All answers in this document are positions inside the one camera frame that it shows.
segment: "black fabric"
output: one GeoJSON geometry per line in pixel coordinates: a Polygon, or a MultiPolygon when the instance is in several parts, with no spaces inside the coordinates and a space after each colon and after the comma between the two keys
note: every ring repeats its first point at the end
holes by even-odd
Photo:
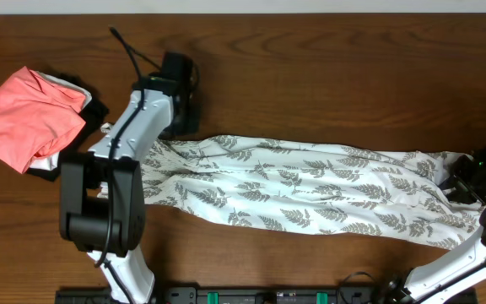
{"type": "MultiPolygon", "coordinates": [[[[85,86],[82,81],[77,77],[68,76],[66,74],[60,74],[57,77],[82,88],[85,86]]],[[[37,176],[47,181],[54,182],[61,173],[61,163],[63,160],[65,160],[67,155],[78,150],[78,148],[84,143],[85,139],[89,135],[99,130],[109,111],[108,108],[96,98],[91,90],[88,91],[91,93],[92,99],[89,104],[87,104],[87,106],[85,106],[85,108],[82,109],[82,111],[79,113],[80,117],[82,117],[82,119],[85,121],[85,125],[78,133],[76,138],[65,149],[59,152],[57,168],[54,168],[50,171],[29,168],[25,172],[26,174],[37,176]]]]}

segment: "table surface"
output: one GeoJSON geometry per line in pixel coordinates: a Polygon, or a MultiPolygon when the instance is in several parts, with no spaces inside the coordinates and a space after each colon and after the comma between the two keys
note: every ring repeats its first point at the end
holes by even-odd
{"type": "MultiPolygon", "coordinates": [[[[115,121],[135,75],[109,24],[157,61],[171,50],[200,66],[200,132],[187,138],[459,152],[486,143],[486,14],[0,16],[0,85],[23,66],[79,75],[115,121]]],[[[0,303],[50,303],[61,287],[106,285],[60,238],[58,196],[59,181],[0,161],[0,303]]],[[[329,286],[358,270],[385,280],[445,252],[215,225],[163,206],[148,207],[142,247],[164,286],[329,286]]],[[[478,297],[486,304],[486,282],[478,297]]]]}

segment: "fern print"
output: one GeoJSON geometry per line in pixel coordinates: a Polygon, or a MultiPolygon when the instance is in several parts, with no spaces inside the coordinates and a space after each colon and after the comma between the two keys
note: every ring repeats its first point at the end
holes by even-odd
{"type": "Polygon", "coordinates": [[[352,167],[359,167],[359,168],[365,168],[366,166],[369,165],[369,160],[360,157],[355,157],[355,156],[349,156],[347,158],[337,160],[337,161],[345,166],[352,166],[352,167]]]}
{"type": "Polygon", "coordinates": [[[163,206],[170,206],[174,207],[177,205],[177,200],[174,197],[166,197],[167,199],[161,199],[160,201],[155,202],[154,204],[163,205],[163,206]]]}
{"type": "Polygon", "coordinates": [[[404,163],[401,162],[400,160],[389,159],[389,160],[384,160],[384,163],[404,167],[404,163]]]}
{"type": "Polygon", "coordinates": [[[478,220],[464,211],[461,211],[461,215],[462,215],[462,220],[464,220],[464,222],[467,225],[467,232],[472,233],[476,229],[478,220]]]}
{"type": "Polygon", "coordinates": [[[376,152],[369,151],[367,149],[357,149],[348,146],[342,146],[341,149],[344,150],[348,155],[366,158],[367,160],[378,160],[381,161],[381,156],[376,152]]]}
{"type": "Polygon", "coordinates": [[[408,228],[408,226],[406,225],[406,219],[402,214],[400,219],[394,214],[375,214],[382,223],[386,224],[388,227],[393,228],[393,230],[397,231],[398,233],[404,232],[408,228]]]}
{"type": "Polygon", "coordinates": [[[423,206],[428,211],[437,212],[439,214],[446,214],[446,211],[444,210],[444,208],[440,204],[436,203],[434,198],[425,199],[423,206]]]}
{"type": "Polygon", "coordinates": [[[314,178],[321,178],[326,174],[326,169],[329,170],[333,169],[333,165],[329,160],[327,161],[327,164],[321,160],[313,160],[313,161],[303,160],[303,162],[306,165],[308,165],[311,169],[304,168],[301,169],[301,172],[309,173],[314,178]]]}
{"type": "Polygon", "coordinates": [[[432,160],[423,160],[416,165],[418,169],[416,173],[421,177],[432,179],[435,176],[436,165],[432,160]]]}
{"type": "Polygon", "coordinates": [[[343,196],[343,193],[341,192],[341,188],[337,185],[318,186],[314,190],[312,190],[311,193],[318,193],[318,194],[322,194],[322,195],[327,195],[327,197],[321,198],[321,200],[339,201],[339,200],[348,199],[348,198],[345,198],[343,196]]]}
{"type": "Polygon", "coordinates": [[[393,187],[404,191],[407,195],[414,195],[418,191],[418,185],[415,182],[410,183],[404,178],[397,178],[394,176],[389,176],[389,180],[393,187]]]}
{"type": "Polygon", "coordinates": [[[368,236],[381,236],[381,230],[378,225],[365,223],[352,223],[341,229],[344,232],[359,233],[368,236]]]}
{"type": "Polygon", "coordinates": [[[266,229],[272,231],[286,231],[286,228],[284,228],[283,225],[278,221],[261,215],[258,215],[258,217],[260,218],[260,220],[263,221],[266,229]]]}
{"type": "Polygon", "coordinates": [[[214,138],[211,138],[211,140],[227,149],[232,149],[237,145],[237,137],[232,135],[215,136],[214,138]]]}
{"type": "Polygon", "coordinates": [[[252,157],[252,150],[244,150],[227,154],[226,157],[232,160],[248,161],[252,157]]]}
{"type": "Polygon", "coordinates": [[[266,170],[267,168],[272,168],[275,165],[270,165],[270,164],[261,164],[260,161],[258,161],[258,165],[254,166],[254,170],[247,170],[249,173],[257,173],[261,177],[267,179],[269,181],[269,176],[267,176],[266,170]]]}
{"type": "Polygon", "coordinates": [[[442,159],[446,160],[447,153],[446,152],[435,152],[435,153],[427,153],[428,156],[434,158],[435,160],[442,159]]]}
{"type": "Polygon", "coordinates": [[[305,209],[305,215],[303,215],[299,210],[280,209],[280,211],[284,214],[286,219],[296,225],[300,225],[301,228],[306,228],[311,224],[311,215],[309,212],[307,212],[307,209],[305,209]]]}
{"type": "Polygon", "coordinates": [[[162,181],[158,180],[144,180],[142,182],[143,184],[143,197],[144,198],[152,198],[153,196],[159,195],[159,193],[162,191],[160,187],[157,187],[160,185],[162,181]]]}
{"type": "Polygon", "coordinates": [[[211,173],[184,173],[179,174],[178,177],[182,179],[191,178],[199,181],[213,182],[213,174],[211,173]]]}
{"type": "Polygon", "coordinates": [[[359,176],[363,175],[359,173],[359,170],[354,171],[354,170],[334,169],[332,171],[333,174],[336,175],[338,178],[348,180],[349,182],[355,182],[359,180],[359,176]]]}
{"type": "Polygon", "coordinates": [[[434,247],[440,247],[440,248],[450,249],[450,250],[459,246],[459,243],[450,237],[447,237],[439,242],[431,242],[431,241],[427,241],[427,242],[429,245],[432,245],[434,247]]]}
{"type": "Polygon", "coordinates": [[[265,203],[267,202],[268,199],[271,198],[268,194],[262,194],[260,190],[249,190],[247,192],[237,193],[237,194],[239,194],[243,198],[246,198],[254,202],[263,201],[265,203]]]}
{"type": "Polygon", "coordinates": [[[228,224],[240,227],[252,227],[252,224],[245,217],[251,216],[247,212],[234,212],[230,213],[228,216],[228,224]]]}
{"type": "Polygon", "coordinates": [[[202,192],[189,191],[194,194],[198,199],[206,204],[212,204],[215,207],[223,208],[228,203],[228,198],[224,191],[217,187],[218,193],[212,189],[207,189],[202,192]]]}
{"type": "Polygon", "coordinates": [[[464,222],[464,219],[453,214],[442,215],[441,217],[436,219],[436,221],[438,223],[450,225],[456,228],[466,227],[466,223],[464,222]]]}
{"type": "Polygon", "coordinates": [[[186,190],[179,182],[175,185],[175,191],[179,194],[181,205],[185,206],[185,201],[188,199],[189,191],[186,190]]]}
{"type": "Polygon", "coordinates": [[[360,207],[360,208],[363,208],[363,209],[369,209],[369,210],[372,210],[374,208],[376,208],[376,206],[378,206],[378,203],[375,203],[375,202],[348,202],[349,204],[351,204],[352,206],[355,206],[355,207],[360,207]]]}
{"type": "Polygon", "coordinates": [[[424,192],[426,192],[426,193],[428,193],[428,194],[432,195],[432,197],[433,197],[433,198],[435,198],[435,199],[436,199],[436,201],[438,201],[438,202],[441,202],[441,203],[449,203],[449,202],[444,202],[444,201],[441,199],[440,195],[438,195],[438,193],[437,193],[435,190],[433,190],[431,187],[429,187],[429,186],[427,186],[427,185],[422,185],[422,186],[420,187],[420,189],[421,189],[421,191],[424,191],[424,192]]]}
{"type": "Polygon", "coordinates": [[[299,192],[299,190],[297,190],[297,187],[301,186],[301,183],[303,182],[303,179],[300,178],[299,173],[293,173],[286,170],[278,170],[278,174],[284,179],[284,181],[281,182],[284,186],[294,187],[294,191],[292,191],[292,194],[296,194],[299,192]]]}
{"type": "Polygon", "coordinates": [[[340,208],[314,209],[314,211],[327,220],[334,220],[341,223],[348,218],[348,215],[340,208]]]}
{"type": "Polygon", "coordinates": [[[353,189],[361,191],[370,199],[381,199],[382,203],[386,204],[387,202],[391,202],[392,195],[384,189],[383,187],[372,185],[372,184],[365,184],[357,187],[353,187],[353,189]]]}
{"type": "Polygon", "coordinates": [[[402,175],[402,172],[397,168],[391,167],[376,167],[372,169],[373,172],[382,172],[382,173],[390,173],[390,174],[398,174],[402,175]]]}
{"type": "Polygon", "coordinates": [[[317,234],[324,235],[324,236],[329,236],[329,235],[335,234],[335,231],[330,231],[330,230],[325,230],[325,229],[320,229],[319,232],[320,233],[317,233],[317,234]]]}
{"type": "Polygon", "coordinates": [[[434,229],[430,224],[430,221],[418,217],[412,222],[412,224],[408,225],[408,228],[410,229],[410,236],[420,237],[427,232],[427,237],[431,237],[434,229]]]}
{"type": "Polygon", "coordinates": [[[407,152],[402,158],[402,162],[407,162],[412,158],[415,158],[417,154],[418,154],[417,152],[407,152]]]}
{"type": "Polygon", "coordinates": [[[150,167],[155,168],[155,169],[159,169],[160,166],[161,166],[160,161],[154,160],[154,159],[150,159],[150,158],[146,158],[145,160],[143,160],[142,163],[145,166],[150,166],[150,167]]]}
{"type": "Polygon", "coordinates": [[[285,149],[283,147],[280,146],[280,144],[282,143],[280,140],[277,140],[277,139],[264,139],[265,141],[264,142],[261,142],[258,144],[258,148],[264,148],[264,149],[268,149],[270,150],[271,152],[273,153],[280,153],[280,154],[290,154],[290,152],[292,152],[292,150],[290,149],[285,149]]]}

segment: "black mount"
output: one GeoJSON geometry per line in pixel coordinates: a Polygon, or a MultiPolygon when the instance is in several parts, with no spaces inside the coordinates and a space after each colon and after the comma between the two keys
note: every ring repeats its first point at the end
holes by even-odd
{"type": "Polygon", "coordinates": [[[447,194],[451,201],[486,205],[486,147],[473,153],[473,160],[461,156],[451,167],[450,177],[440,184],[440,189],[455,190],[447,194]]]}

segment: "white fabric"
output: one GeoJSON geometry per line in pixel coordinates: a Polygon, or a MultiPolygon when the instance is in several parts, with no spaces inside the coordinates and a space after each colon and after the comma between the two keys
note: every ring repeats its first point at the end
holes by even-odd
{"type": "Polygon", "coordinates": [[[437,186],[460,155],[236,136],[157,141],[142,163],[144,197],[224,225],[453,248],[483,211],[449,202],[437,186]]]}
{"type": "MultiPolygon", "coordinates": [[[[44,73],[41,73],[41,72],[38,72],[38,71],[36,71],[36,72],[41,77],[43,77],[44,79],[46,79],[46,80],[48,80],[48,81],[50,81],[54,84],[59,84],[59,85],[65,86],[69,89],[77,90],[78,92],[84,93],[85,102],[84,102],[84,105],[82,106],[82,109],[84,109],[85,106],[87,106],[89,104],[89,102],[91,101],[91,99],[92,99],[91,93],[89,93],[86,89],[80,88],[79,86],[77,86],[75,84],[71,84],[66,80],[59,79],[59,78],[56,78],[56,77],[53,77],[51,75],[47,75],[47,74],[44,74],[44,73]]],[[[31,169],[42,169],[42,170],[52,171],[52,170],[57,168],[57,160],[58,159],[59,159],[59,152],[57,152],[53,155],[50,155],[48,157],[45,157],[45,158],[33,160],[31,162],[30,168],[31,169]]]]}

